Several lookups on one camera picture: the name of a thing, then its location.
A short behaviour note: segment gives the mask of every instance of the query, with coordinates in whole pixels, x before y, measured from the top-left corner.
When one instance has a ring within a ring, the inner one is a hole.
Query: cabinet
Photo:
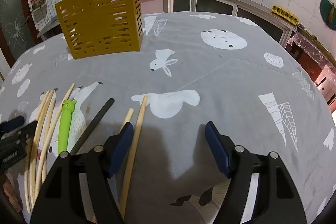
[[[168,12],[191,11],[191,0],[168,0]]]
[[[262,28],[269,36],[273,37],[273,39],[282,44],[283,40],[288,41],[291,30],[280,26],[274,22],[267,20],[265,17],[262,18],[261,16],[257,15],[255,12],[252,13],[251,11],[247,11],[247,9],[238,8],[237,12],[238,17],[248,18],[249,20],[253,21],[257,24],[260,28]]]
[[[235,15],[237,4],[225,0],[194,0],[196,12]]]

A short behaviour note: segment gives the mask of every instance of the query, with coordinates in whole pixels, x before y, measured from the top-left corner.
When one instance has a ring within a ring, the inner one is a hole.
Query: rabbit print
[[[170,69],[167,68],[167,66],[170,66],[172,64],[175,64],[178,60],[177,59],[169,59],[169,56],[174,54],[175,52],[170,50],[170,49],[165,49],[165,50],[157,50],[155,51],[155,56],[156,59],[153,60],[150,64],[149,67],[151,68],[152,71],[158,70],[160,68],[163,68],[164,72],[171,77],[171,71]]]

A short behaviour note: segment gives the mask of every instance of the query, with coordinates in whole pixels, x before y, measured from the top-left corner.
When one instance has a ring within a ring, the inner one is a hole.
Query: black ruler
[[[99,110],[97,115],[93,118],[93,120],[90,122],[88,127],[83,132],[82,136],[80,136],[79,140],[75,143],[73,148],[70,151],[70,155],[75,155],[78,150],[82,147],[86,139],[90,136],[92,131],[95,129],[97,124],[100,122],[100,120],[104,117],[105,113],[110,109],[110,107],[114,104],[114,99],[110,98],[107,100],[105,105]]]

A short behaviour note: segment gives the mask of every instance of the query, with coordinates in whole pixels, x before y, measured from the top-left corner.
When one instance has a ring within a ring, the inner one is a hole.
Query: wooden stick
[[[131,120],[133,113],[134,113],[134,109],[133,109],[133,108],[130,108],[130,109],[128,110],[127,114],[126,114],[126,117],[125,117],[123,123],[121,124],[121,128],[120,128],[120,130],[119,130],[119,133],[120,133],[121,130],[124,128],[125,124]],[[95,213],[93,213],[93,216],[92,216],[92,222],[93,222],[93,223],[97,223],[97,218],[96,218]]]
[[[36,115],[36,118],[35,118],[35,120],[37,120],[37,121],[40,117],[42,108],[43,108],[46,100],[47,100],[47,96],[45,95],[41,104],[40,104],[40,106],[39,106],[39,109],[37,111],[37,115]],[[24,180],[26,208],[27,208],[27,212],[29,214],[31,214],[31,209],[30,209],[29,193],[28,193],[28,172],[29,172],[30,152],[31,152],[31,149],[32,149],[32,144],[33,144],[33,141],[31,139],[28,140],[28,142],[27,142],[27,156],[26,156],[26,163],[25,163],[25,180]]]
[[[30,191],[30,198],[31,204],[34,205],[35,203],[35,178],[36,178],[36,162],[37,162],[37,150],[40,143],[42,128],[45,120],[45,116],[47,114],[47,110],[51,101],[51,97],[53,92],[47,92],[47,100],[42,108],[41,115],[37,122],[35,136],[33,139],[33,144],[31,147],[31,160],[29,166],[29,191]]]
[[[45,143],[43,144],[43,148],[42,148],[41,155],[40,155],[40,160],[39,160],[39,165],[38,165],[38,168],[37,168],[36,182],[35,182],[35,189],[37,190],[37,192],[40,191],[43,163],[46,160],[48,148],[50,146],[50,141],[51,141],[51,138],[53,136],[56,123],[57,123],[58,118],[59,118],[59,116],[61,115],[61,112],[62,112],[62,103],[63,103],[64,100],[68,100],[74,86],[75,86],[75,84],[72,84],[70,86],[69,90],[67,91],[67,93],[64,95],[64,98],[63,98],[60,106],[58,107],[57,112],[56,112],[56,114],[55,114],[55,116],[54,116],[54,118],[53,118],[53,120],[50,124],[50,128],[49,128],[48,134],[47,134],[47,139],[45,140]]]
[[[133,113],[134,113],[134,109],[133,109],[133,108],[130,108],[130,109],[128,110],[127,114],[126,114],[126,117],[125,117],[123,123],[121,124],[121,128],[120,128],[120,130],[119,130],[119,133],[120,133],[121,130],[124,128],[125,124],[131,120]]]
[[[121,190],[121,198],[120,198],[120,203],[119,203],[120,214],[123,218],[125,218],[125,210],[126,210],[128,189],[129,189],[129,184],[131,182],[135,153],[137,151],[137,145],[138,145],[138,141],[139,141],[143,116],[144,116],[145,110],[146,110],[147,99],[148,99],[148,97],[145,95],[143,97],[143,100],[142,100],[142,103],[141,103],[141,107],[140,107],[140,111],[139,111],[139,115],[138,115],[138,120],[137,120],[136,125],[135,125],[135,130],[134,130],[134,135],[133,135],[131,148],[129,150],[129,154],[128,154],[128,158],[127,158],[123,188]]]
[[[53,111],[54,111],[54,106],[55,106],[56,100],[54,98],[51,99],[51,103],[49,106],[49,112],[48,112],[48,117],[47,117],[47,123],[45,125],[45,130],[44,130],[44,138],[43,138],[43,145],[46,142],[47,139],[47,133],[50,128],[50,123],[51,123],[51,118],[53,117]],[[43,169],[42,169],[42,184],[47,176],[47,161],[45,160],[43,162]]]

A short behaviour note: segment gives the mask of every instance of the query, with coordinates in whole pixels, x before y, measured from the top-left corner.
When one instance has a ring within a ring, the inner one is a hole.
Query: plastic sheet
[[[289,45],[297,44],[306,54],[314,60],[321,69],[322,74],[332,83],[331,88],[336,92],[336,68],[329,61],[329,59],[306,37],[300,33],[296,33],[292,38],[288,40]]]

